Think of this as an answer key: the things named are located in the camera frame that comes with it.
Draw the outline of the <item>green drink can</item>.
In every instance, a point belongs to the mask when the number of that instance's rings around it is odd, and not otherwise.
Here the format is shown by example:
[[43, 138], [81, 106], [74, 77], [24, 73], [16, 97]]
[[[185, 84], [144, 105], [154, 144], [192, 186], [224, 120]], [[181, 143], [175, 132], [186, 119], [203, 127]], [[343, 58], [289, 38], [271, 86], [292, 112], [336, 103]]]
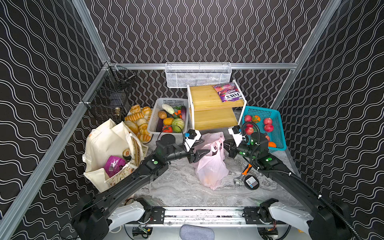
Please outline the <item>green drink can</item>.
[[122, 153], [122, 156], [123, 156], [123, 159], [125, 159], [126, 161], [130, 161], [132, 159], [130, 149], [125, 149]]

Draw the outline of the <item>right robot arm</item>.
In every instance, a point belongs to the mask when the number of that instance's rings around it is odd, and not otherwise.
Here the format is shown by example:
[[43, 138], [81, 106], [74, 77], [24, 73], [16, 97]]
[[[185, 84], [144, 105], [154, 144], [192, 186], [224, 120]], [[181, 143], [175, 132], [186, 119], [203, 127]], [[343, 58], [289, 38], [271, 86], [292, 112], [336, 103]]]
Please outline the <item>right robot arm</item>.
[[349, 240], [361, 236], [351, 223], [346, 203], [333, 201], [311, 187], [268, 150], [267, 139], [259, 133], [247, 137], [238, 126], [230, 128], [231, 139], [224, 143], [230, 158], [243, 157], [252, 168], [282, 186], [305, 210], [284, 206], [269, 199], [259, 206], [259, 218], [264, 223], [284, 222], [303, 231], [313, 240]]

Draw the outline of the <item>cream canvas tote bag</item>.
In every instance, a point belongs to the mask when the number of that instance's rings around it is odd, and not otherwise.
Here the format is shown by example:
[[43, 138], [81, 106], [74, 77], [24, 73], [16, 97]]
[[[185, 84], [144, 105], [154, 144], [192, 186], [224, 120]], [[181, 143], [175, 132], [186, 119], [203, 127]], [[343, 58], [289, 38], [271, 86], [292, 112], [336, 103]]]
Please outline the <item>cream canvas tote bag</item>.
[[[108, 158], [115, 156], [123, 159], [125, 149], [130, 149], [132, 159], [110, 178], [104, 170]], [[146, 157], [148, 149], [125, 123], [116, 124], [109, 119], [92, 130], [86, 139], [82, 156], [86, 164], [84, 176], [102, 193], [132, 174]]]

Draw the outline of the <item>pink plastic grocery bag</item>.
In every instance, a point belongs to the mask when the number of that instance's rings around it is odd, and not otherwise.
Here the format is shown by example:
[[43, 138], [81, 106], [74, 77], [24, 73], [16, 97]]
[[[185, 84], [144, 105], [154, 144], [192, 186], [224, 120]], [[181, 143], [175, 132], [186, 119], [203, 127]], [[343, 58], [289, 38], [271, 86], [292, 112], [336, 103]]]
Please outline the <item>pink plastic grocery bag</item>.
[[193, 167], [201, 184], [214, 191], [229, 174], [224, 163], [225, 136], [223, 132], [207, 133], [202, 135], [202, 139], [204, 142], [196, 146], [195, 150], [209, 150], [209, 153], [194, 163]]

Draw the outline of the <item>purple snack packet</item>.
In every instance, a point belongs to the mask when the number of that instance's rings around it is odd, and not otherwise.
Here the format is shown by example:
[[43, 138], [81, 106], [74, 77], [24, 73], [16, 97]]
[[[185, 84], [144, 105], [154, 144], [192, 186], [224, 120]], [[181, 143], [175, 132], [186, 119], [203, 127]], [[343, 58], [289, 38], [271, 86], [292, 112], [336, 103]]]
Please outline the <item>purple snack packet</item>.
[[126, 165], [126, 160], [110, 156], [104, 166], [104, 170], [106, 171], [107, 175], [111, 178], [114, 175], [116, 175], [118, 172], [122, 170], [122, 168]]

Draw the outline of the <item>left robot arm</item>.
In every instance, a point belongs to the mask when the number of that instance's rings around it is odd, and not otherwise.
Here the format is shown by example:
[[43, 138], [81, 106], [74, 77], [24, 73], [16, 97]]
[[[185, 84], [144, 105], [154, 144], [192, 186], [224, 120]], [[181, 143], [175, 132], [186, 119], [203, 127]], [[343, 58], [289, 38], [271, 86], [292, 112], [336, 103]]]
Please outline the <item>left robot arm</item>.
[[163, 135], [156, 141], [156, 149], [132, 174], [100, 194], [80, 198], [71, 219], [73, 229], [82, 240], [102, 240], [113, 223], [110, 216], [123, 200], [165, 173], [171, 161], [187, 158], [189, 163], [197, 163], [209, 152], [207, 149], [195, 151], [194, 145], [185, 140], [177, 145], [175, 136]]

